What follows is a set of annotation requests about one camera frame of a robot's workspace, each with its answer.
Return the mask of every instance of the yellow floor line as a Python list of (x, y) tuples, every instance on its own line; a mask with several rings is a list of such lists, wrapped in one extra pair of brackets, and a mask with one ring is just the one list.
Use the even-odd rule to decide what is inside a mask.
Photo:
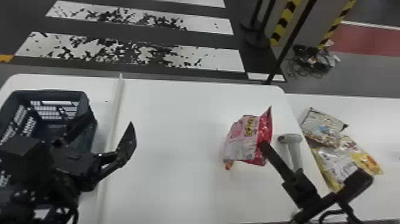
[(0, 62), (10, 62), (13, 57), (13, 55), (0, 54)]

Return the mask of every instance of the black pole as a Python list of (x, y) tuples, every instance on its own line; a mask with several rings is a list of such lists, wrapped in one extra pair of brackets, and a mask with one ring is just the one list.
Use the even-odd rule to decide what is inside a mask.
[(257, 34), (253, 35), (252, 33), (247, 33), (245, 35), (245, 39), (250, 45), (257, 48), (266, 48), (271, 45), (270, 39), (265, 36), (265, 28), (267, 27), (267, 23), (270, 19), (275, 3), (276, 0), (270, 0), (267, 11), (265, 12), (264, 18), (262, 19), (261, 29), (257, 32)]
[(251, 15), (250, 20), (245, 17), (241, 22), (240, 25), (246, 30), (249, 31), (257, 31), (260, 29), (259, 26), (256, 26), (255, 22), (257, 20), (257, 16), (260, 13), (261, 5), (263, 4), (263, 0), (257, 0), (257, 4), (255, 5), (255, 9), (253, 15)]
[(297, 35), (299, 34), (301, 28), (303, 27), (306, 19), (310, 15), (310, 12), (313, 9), (313, 7), (314, 7), (316, 2), (317, 2), (317, 0), (309, 0), (308, 1), (303, 13), (301, 14), (301, 16), (299, 18), (299, 21), (296, 24), (296, 27), (293, 29), (293, 32), (289, 36), (289, 39), (287, 40), (287, 42), (285, 44), (285, 47), (283, 48), (282, 52), (280, 53), (278, 61), (277, 61), (276, 65), (275, 65), (274, 69), (272, 69), (272, 72), (268, 76), (268, 79), (266, 81), (262, 82), (263, 85), (270, 85), (271, 84), (272, 80), (275, 77), (275, 74), (280, 69), (280, 65), (282, 64), (283, 60), (285, 59), (286, 55), (288, 54), (291, 46), (293, 45)]

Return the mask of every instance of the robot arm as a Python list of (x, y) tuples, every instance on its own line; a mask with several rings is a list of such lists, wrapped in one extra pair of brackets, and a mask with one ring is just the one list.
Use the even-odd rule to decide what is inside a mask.
[[(135, 129), (129, 123), (114, 152), (80, 152), (70, 145), (93, 121), (92, 112), (62, 127), (51, 142), (16, 135), (0, 146), (2, 175), (10, 181), (0, 191), (0, 223), (65, 224), (78, 221), (81, 192), (123, 167), (136, 149)], [(35, 209), (47, 207), (43, 219)]]
[[(291, 171), (268, 142), (261, 142), (258, 147), (263, 156), (268, 158), (270, 163), (281, 175), (284, 180), (282, 184), (283, 188), (299, 209), (302, 209), (299, 213), (294, 215), (293, 219), (290, 221), (291, 223), (306, 223), (335, 203), (341, 208), (341, 210), (336, 212), (347, 214), (349, 223), (361, 223), (361, 221), (355, 217), (349, 203), (372, 184), (373, 177), (371, 175), (362, 169), (358, 169), (344, 181), (345, 186), (339, 192), (331, 192), (321, 198), (314, 184), (304, 175), (302, 169), (296, 172)], [(320, 222), (322, 222), (323, 218), (327, 215), (330, 215), (329, 211), (322, 215)]]

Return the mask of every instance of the red floor area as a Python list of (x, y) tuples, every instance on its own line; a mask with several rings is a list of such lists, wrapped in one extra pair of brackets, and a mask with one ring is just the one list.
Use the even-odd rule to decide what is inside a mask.
[(400, 57), (400, 30), (342, 24), (332, 40), (331, 51)]

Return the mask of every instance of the black plastic basket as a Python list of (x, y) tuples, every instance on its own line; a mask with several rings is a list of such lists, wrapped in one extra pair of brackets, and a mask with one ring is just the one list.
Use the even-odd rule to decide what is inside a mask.
[[(60, 128), (88, 111), (89, 99), (81, 91), (15, 91), (0, 110), (0, 145), (14, 135), (50, 141)], [(96, 127), (94, 119), (70, 145), (90, 151)]]

